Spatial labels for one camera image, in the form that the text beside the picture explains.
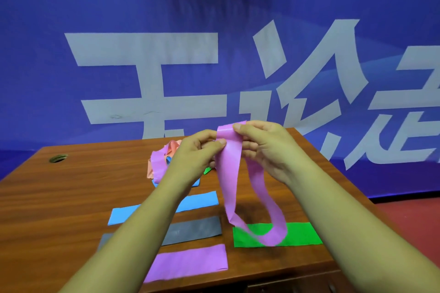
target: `wooden tabletop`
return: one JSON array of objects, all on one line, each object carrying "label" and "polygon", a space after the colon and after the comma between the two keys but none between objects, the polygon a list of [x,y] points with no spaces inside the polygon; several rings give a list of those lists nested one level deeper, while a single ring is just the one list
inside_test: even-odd
[{"label": "wooden tabletop", "polygon": [[[289,129],[307,154],[386,224],[388,219],[295,129]],[[146,178],[151,151],[172,138],[44,147],[0,183],[0,287],[2,292],[57,292],[96,252],[115,207],[140,204],[154,189]],[[66,160],[50,163],[58,154]],[[308,222],[291,192],[265,175],[269,194],[287,222]],[[229,269],[194,277],[144,284],[141,292],[197,289],[279,274],[308,274],[337,269],[323,245],[234,248],[216,171],[201,177],[190,195],[217,191],[220,205],[176,213],[173,222],[220,216],[223,235],[160,248],[173,252],[226,245]],[[242,160],[237,214],[246,223],[268,223]]]}]

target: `green paper strip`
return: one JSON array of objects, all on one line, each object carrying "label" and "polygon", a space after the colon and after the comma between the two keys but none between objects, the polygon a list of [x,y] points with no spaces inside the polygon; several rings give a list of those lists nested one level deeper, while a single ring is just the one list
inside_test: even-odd
[{"label": "green paper strip", "polygon": [[[249,224],[248,227],[252,233],[263,235],[270,231],[272,224]],[[233,227],[232,232],[235,248],[265,247],[241,228]],[[322,244],[322,241],[311,223],[290,222],[287,223],[286,238],[277,246],[308,246],[314,244]]]}]

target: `red floor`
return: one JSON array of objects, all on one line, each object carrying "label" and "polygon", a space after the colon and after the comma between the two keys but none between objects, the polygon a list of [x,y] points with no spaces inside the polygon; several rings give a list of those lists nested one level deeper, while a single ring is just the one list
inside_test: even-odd
[{"label": "red floor", "polygon": [[440,198],[377,204],[404,238],[440,268]]}]

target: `right hand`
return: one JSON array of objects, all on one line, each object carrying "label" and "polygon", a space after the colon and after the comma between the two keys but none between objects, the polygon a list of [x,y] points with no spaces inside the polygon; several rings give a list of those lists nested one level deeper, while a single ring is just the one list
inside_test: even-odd
[{"label": "right hand", "polygon": [[273,178],[289,184],[295,167],[309,159],[289,132],[280,124],[249,121],[234,124],[235,132],[243,136],[242,157],[258,162]]}]

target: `forearm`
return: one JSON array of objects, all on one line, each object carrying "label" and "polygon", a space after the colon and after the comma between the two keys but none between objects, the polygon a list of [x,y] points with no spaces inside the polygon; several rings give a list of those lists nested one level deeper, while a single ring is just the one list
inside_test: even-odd
[{"label": "forearm", "polygon": [[290,190],[360,292],[440,291],[439,269],[317,164],[305,159],[293,170]]},{"label": "forearm", "polygon": [[102,250],[60,292],[138,292],[184,195],[184,187],[165,176]]}]

